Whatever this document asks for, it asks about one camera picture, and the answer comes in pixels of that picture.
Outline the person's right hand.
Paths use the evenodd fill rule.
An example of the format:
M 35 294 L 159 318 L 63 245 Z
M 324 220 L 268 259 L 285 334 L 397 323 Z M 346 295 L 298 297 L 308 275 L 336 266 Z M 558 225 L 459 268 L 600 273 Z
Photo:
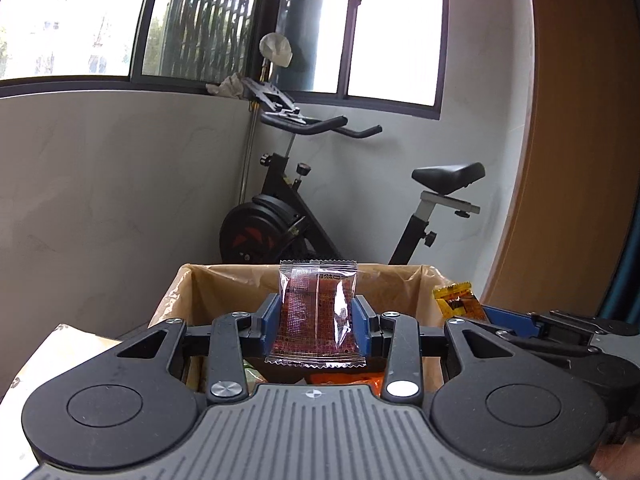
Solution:
M 590 466 L 607 479 L 639 479 L 639 429 L 608 425 Z

